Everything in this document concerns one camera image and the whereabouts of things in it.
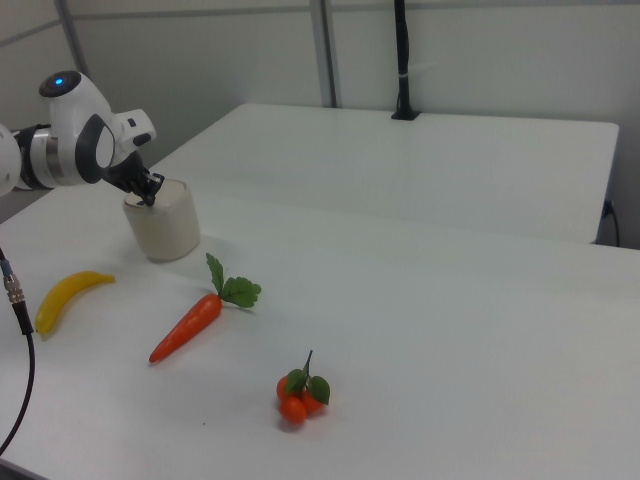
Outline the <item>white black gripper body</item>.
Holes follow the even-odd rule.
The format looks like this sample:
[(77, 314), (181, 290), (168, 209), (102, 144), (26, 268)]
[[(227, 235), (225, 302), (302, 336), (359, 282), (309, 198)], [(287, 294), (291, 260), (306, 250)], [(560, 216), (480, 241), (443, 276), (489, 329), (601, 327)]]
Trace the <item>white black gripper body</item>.
[(155, 194), (156, 178), (144, 166), (138, 149), (156, 138), (149, 116), (141, 109), (114, 115), (114, 157), (104, 179), (127, 193)]

